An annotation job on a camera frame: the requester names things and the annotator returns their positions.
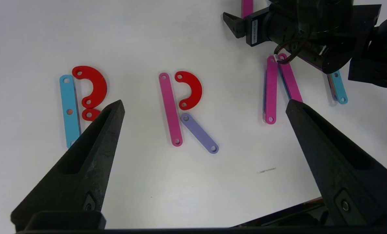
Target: red semicircle piece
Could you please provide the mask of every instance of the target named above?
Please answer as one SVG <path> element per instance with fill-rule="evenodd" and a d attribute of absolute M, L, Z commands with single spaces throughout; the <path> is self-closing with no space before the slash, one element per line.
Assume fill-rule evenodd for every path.
<path fill-rule="evenodd" d="M 107 95 L 107 82 L 101 73 L 88 66 L 73 68 L 72 75 L 78 79 L 88 79 L 92 82 L 92 93 L 82 99 L 82 106 L 88 109 L 95 108 L 104 100 Z"/>
<path fill-rule="evenodd" d="M 179 108 L 183 111 L 194 108 L 202 97 L 202 85 L 198 78 L 190 72 L 179 71 L 174 75 L 174 79 L 177 82 L 188 84 L 191 90 L 190 96 L 179 102 Z"/>

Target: black cable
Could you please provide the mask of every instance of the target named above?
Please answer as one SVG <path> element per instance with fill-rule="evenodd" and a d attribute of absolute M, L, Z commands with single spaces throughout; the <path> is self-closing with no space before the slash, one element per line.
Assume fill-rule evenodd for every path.
<path fill-rule="evenodd" d="M 309 29 L 309 32 L 306 36 L 306 38 L 303 40 L 303 39 L 291 39 L 291 40 L 288 40 L 284 43 L 281 43 L 280 45 L 278 45 L 275 49 L 275 55 L 278 55 L 278 53 L 281 51 L 281 49 L 283 49 L 285 46 L 287 46 L 288 44 L 291 44 L 291 43 L 294 43 L 294 42 L 299 42 L 301 41 L 301 43 L 299 44 L 298 48 L 293 51 L 291 53 L 291 55 L 289 57 L 287 57 L 286 59 L 284 60 L 278 60 L 277 62 L 279 64 L 288 64 L 289 62 L 291 62 L 294 58 L 296 58 L 296 56 L 301 52 L 301 50 L 303 49 L 304 45 L 306 44 L 306 42 L 309 41 L 309 38 L 310 38 L 310 35 L 312 34 L 312 29 L 313 27 L 310 27 Z"/>

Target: curved red piece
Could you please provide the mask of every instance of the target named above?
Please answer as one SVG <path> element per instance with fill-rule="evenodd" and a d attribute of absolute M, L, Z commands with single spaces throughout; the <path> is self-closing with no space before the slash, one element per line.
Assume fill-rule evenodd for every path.
<path fill-rule="evenodd" d="M 72 75 L 78 79 L 88 79 L 92 82 L 92 93 L 82 99 L 82 105 L 85 108 L 95 108 L 104 100 L 107 95 L 107 82 L 101 73 L 88 66 L 78 66 L 73 68 Z"/>
<path fill-rule="evenodd" d="M 188 98 L 179 102 L 179 108 L 186 111 L 194 108 L 202 97 L 202 85 L 198 78 L 190 72 L 179 71 L 174 75 L 177 82 L 186 83 L 190 86 L 191 94 Z"/>
<path fill-rule="evenodd" d="M 99 113 L 101 113 L 101 111 L 98 111 L 97 109 L 85 109 L 82 112 L 82 118 L 86 121 L 94 121 Z"/>

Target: blue bar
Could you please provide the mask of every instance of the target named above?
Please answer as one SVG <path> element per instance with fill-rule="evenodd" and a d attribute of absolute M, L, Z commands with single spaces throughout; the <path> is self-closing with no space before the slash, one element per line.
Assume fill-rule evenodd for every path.
<path fill-rule="evenodd" d="M 78 103 L 76 102 L 73 76 L 63 75 L 59 79 L 64 116 L 66 146 L 69 148 L 81 135 L 79 126 Z"/>

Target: light blue bar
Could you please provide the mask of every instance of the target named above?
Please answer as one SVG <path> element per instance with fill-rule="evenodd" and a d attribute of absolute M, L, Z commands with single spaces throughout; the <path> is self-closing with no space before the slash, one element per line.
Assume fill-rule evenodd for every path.
<path fill-rule="evenodd" d="M 346 96 L 345 87 L 343 86 L 340 72 L 336 71 L 332 74 L 329 74 L 328 78 L 332 80 L 333 89 L 335 90 L 336 96 L 334 96 L 333 98 L 340 104 L 348 103 L 348 97 Z"/>
<path fill-rule="evenodd" d="M 62 112 L 64 116 L 66 146 L 69 148 L 81 135 L 79 126 L 78 103 L 76 102 L 75 84 L 73 76 L 63 75 L 59 79 L 62 98 Z"/>

